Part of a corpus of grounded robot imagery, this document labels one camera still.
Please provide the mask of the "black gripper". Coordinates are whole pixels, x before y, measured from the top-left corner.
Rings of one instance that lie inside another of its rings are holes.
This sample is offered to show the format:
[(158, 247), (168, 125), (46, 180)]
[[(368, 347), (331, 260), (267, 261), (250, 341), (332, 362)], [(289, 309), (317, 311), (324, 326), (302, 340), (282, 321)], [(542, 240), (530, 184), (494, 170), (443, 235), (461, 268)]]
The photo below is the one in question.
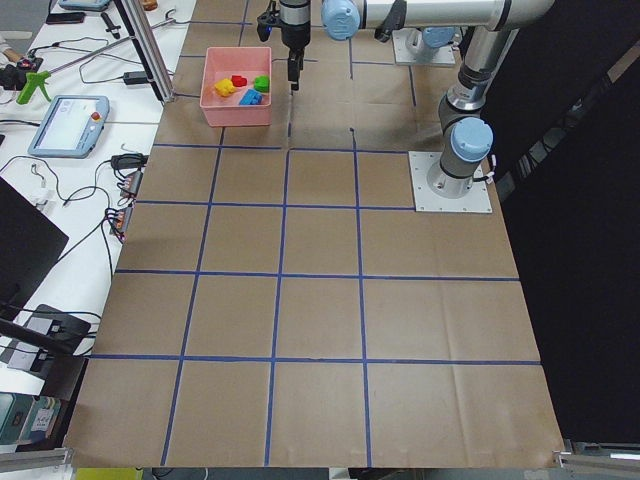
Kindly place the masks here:
[(257, 32), (262, 42), (274, 28), (281, 30), (283, 44), (288, 47), (287, 76), (292, 91), (300, 82), (304, 69), (304, 49), (311, 38), (311, 2), (309, 0), (270, 1), (257, 17)]

